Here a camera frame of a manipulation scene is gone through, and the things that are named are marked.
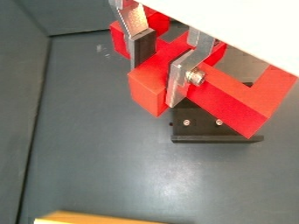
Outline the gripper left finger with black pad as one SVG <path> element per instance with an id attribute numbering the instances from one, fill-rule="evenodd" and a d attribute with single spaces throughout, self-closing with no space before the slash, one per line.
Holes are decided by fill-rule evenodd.
<path id="1" fill-rule="evenodd" d="M 150 27 L 145 6 L 135 0 L 109 0 L 126 37 L 126 49 L 135 69 L 155 55 L 157 31 Z"/>

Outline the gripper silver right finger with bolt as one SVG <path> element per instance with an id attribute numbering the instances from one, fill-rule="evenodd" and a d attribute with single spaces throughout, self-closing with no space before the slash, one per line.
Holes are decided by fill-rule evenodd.
<path id="1" fill-rule="evenodd" d="M 205 81 L 205 72 L 197 66 L 209 58 L 214 47 L 215 38 L 190 27 L 187 44 L 195 49 L 187 51 L 171 63 L 166 104 L 174 108 L 187 95 L 191 84 L 199 86 Z"/>

